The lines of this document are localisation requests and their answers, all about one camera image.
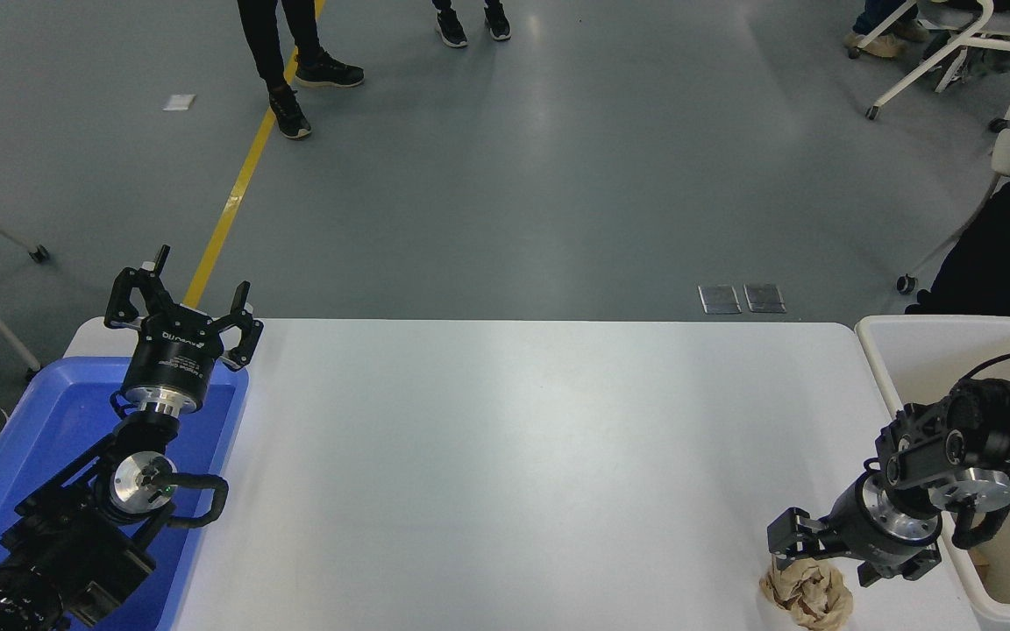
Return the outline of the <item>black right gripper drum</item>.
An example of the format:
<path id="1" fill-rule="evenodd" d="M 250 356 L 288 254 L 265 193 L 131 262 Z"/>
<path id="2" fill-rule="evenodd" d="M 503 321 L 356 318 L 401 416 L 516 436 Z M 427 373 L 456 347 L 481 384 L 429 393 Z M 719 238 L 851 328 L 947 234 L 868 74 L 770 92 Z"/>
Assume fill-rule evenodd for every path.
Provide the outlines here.
<path id="1" fill-rule="evenodd" d="M 900 564 L 927 547 L 938 547 L 938 513 L 915 518 L 897 508 L 875 480 L 857 480 L 838 496 L 825 518 L 841 536 L 843 556 L 858 562 Z"/>

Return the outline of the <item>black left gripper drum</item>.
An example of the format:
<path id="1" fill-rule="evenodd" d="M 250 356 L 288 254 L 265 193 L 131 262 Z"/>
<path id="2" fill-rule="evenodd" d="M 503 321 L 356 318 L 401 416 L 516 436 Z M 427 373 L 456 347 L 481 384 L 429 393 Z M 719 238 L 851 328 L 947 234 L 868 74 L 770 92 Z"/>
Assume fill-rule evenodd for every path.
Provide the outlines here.
<path id="1" fill-rule="evenodd" d="M 165 413 L 201 410 L 211 373 L 222 352 L 211 316 L 179 308 L 136 322 L 138 340 L 123 382 L 123 398 L 140 410 Z"/>

